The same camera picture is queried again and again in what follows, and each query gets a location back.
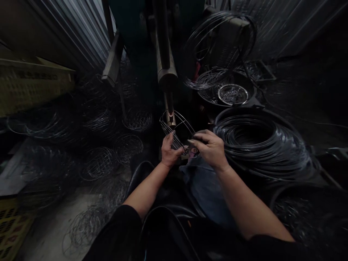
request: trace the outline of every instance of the metal sheet wall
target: metal sheet wall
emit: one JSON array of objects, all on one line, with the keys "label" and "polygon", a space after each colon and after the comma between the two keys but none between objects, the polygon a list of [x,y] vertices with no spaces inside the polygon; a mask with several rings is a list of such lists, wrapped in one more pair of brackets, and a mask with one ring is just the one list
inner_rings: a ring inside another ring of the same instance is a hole
[{"label": "metal sheet wall", "polygon": [[[217,0],[216,7],[225,3],[226,10],[228,2]],[[346,0],[231,0],[232,11],[254,19],[258,37],[252,58],[263,59],[298,54],[347,5]]]},{"label": "metal sheet wall", "polygon": [[110,44],[101,0],[26,0],[81,73],[104,68]]}]

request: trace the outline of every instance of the black cable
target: black cable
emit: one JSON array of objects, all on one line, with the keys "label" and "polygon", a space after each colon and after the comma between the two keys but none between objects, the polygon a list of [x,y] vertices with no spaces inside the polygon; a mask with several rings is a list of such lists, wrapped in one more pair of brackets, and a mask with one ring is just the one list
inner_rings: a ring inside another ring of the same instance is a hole
[{"label": "black cable", "polygon": [[319,165],[300,135],[270,117],[239,112],[220,120],[214,131],[224,141],[226,154],[252,174],[304,181],[318,173]]},{"label": "black cable", "polygon": [[273,105],[273,104],[270,103],[269,100],[267,99],[264,90],[262,90],[262,89],[256,84],[255,80],[250,76],[250,74],[249,74],[249,72],[248,72],[248,70],[247,70],[247,68],[246,68],[246,66],[245,66],[244,60],[242,60],[242,65],[243,65],[243,68],[244,68],[244,70],[245,70],[246,76],[247,76],[248,79],[252,82],[252,84],[253,84],[259,91],[261,91],[261,93],[262,93],[262,95],[263,95],[263,97],[264,97],[266,103],[268,103],[268,105],[270,105],[270,106],[272,106],[273,108],[278,109],[278,110],[280,110],[280,111],[284,111],[284,112],[286,112],[287,114],[293,116],[294,118],[297,118],[297,119],[302,120],[302,121],[306,121],[306,122],[308,122],[308,123],[318,124],[318,125],[327,125],[327,126],[336,126],[336,127],[348,129],[348,126],[344,126],[344,125],[339,125],[339,124],[334,124],[334,123],[319,123],[319,122],[315,122],[315,121],[306,120],[306,119],[304,119],[304,118],[301,118],[301,117],[299,117],[299,116],[297,116],[297,115],[295,115],[295,114],[293,114],[293,113],[287,111],[286,109],[283,109],[283,108],[280,108],[280,107],[278,107],[278,106]]}]

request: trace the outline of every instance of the yellow plastic crate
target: yellow plastic crate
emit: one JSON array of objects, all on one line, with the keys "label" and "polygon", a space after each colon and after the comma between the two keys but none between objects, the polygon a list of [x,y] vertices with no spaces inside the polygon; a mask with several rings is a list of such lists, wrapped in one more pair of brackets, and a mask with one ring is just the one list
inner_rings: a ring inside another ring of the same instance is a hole
[{"label": "yellow plastic crate", "polygon": [[28,110],[74,89],[74,70],[38,60],[42,64],[0,59],[0,117]]},{"label": "yellow plastic crate", "polygon": [[0,261],[12,261],[21,247],[35,215],[18,213],[17,199],[0,199]]}]

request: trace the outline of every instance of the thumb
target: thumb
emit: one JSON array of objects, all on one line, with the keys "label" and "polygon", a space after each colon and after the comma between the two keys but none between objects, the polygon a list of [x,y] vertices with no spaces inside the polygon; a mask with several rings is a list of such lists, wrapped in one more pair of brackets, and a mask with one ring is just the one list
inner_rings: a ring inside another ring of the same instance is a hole
[{"label": "thumb", "polygon": [[180,147],[179,149],[177,149],[175,151],[175,155],[180,156],[181,154],[183,154],[185,152],[183,147]]},{"label": "thumb", "polygon": [[199,140],[187,140],[189,143],[193,144],[199,151],[204,150],[207,146]]}]

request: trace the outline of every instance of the forearm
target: forearm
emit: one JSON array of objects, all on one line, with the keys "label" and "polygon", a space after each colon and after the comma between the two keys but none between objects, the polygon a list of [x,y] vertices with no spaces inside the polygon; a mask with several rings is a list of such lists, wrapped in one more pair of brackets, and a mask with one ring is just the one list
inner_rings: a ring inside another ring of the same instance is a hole
[{"label": "forearm", "polygon": [[144,219],[155,201],[157,192],[167,177],[169,170],[169,167],[159,163],[150,175],[129,195],[123,205],[133,207],[138,212],[140,218]]},{"label": "forearm", "polygon": [[227,206],[245,239],[254,235],[269,235],[285,241],[294,241],[273,212],[245,185],[229,166],[215,169]]}]

